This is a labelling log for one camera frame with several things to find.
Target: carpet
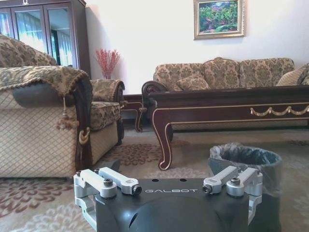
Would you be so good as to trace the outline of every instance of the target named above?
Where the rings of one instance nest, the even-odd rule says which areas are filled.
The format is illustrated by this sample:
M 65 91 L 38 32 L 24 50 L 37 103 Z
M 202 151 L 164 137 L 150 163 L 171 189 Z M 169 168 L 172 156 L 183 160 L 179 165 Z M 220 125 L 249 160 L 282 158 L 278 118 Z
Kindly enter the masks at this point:
M 161 150 L 150 128 L 127 128 L 121 146 L 96 165 L 121 160 L 120 172 L 133 178 L 205 178 L 209 149 L 239 142 L 271 150 L 283 158 L 281 224 L 283 232 L 309 231 L 309 130 L 175 133 L 173 163 L 157 167 Z M 73 184 L 57 178 L 0 179 L 1 232 L 93 231 L 74 204 Z

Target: screw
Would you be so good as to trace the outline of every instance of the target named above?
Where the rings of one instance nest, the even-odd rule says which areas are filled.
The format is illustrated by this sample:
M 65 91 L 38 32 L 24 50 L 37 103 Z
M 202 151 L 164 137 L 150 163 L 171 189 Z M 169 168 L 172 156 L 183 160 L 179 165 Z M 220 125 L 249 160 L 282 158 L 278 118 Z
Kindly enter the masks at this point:
M 132 189 L 132 193 L 133 195 L 139 195 L 141 193 L 141 186 L 139 185 L 134 186 Z
M 240 179 L 237 178 L 237 177 L 234 177 L 234 178 L 231 179 L 231 183 L 234 186 L 239 186 L 240 185 Z
M 112 180 L 111 179 L 104 179 L 103 184 L 104 184 L 105 187 L 110 187 L 110 186 L 112 186 Z
M 212 187 L 210 185 L 204 185 L 202 190 L 207 194 L 212 193 Z

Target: coffee table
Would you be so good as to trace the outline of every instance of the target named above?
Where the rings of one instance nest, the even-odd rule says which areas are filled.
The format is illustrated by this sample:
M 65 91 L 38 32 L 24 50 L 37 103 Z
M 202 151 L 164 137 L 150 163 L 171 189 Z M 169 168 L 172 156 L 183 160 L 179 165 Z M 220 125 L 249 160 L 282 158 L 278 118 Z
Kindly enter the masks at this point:
M 154 92 L 149 98 L 161 170 L 172 164 L 172 125 L 309 119 L 309 86 Z

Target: picture frame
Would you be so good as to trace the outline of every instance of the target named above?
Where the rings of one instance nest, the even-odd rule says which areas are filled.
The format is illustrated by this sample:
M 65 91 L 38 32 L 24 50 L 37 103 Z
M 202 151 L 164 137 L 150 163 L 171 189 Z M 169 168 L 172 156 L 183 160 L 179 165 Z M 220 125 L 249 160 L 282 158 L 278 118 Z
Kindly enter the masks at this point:
M 245 36 L 246 0 L 194 0 L 194 40 Z

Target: cabinet door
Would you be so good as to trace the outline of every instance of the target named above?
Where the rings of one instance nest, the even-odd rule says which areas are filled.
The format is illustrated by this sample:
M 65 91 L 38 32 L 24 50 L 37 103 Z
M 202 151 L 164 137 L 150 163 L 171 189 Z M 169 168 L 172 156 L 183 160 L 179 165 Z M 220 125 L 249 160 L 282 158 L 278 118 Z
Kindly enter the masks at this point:
M 11 8 L 15 38 L 47 53 L 43 6 Z
M 9 8 L 0 9 L 0 34 L 14 38 L 11 11 Z
M 76 62 L 73 19 L 70 3 L 44 6 L 48 53 L 59 65 L 79 68 Z

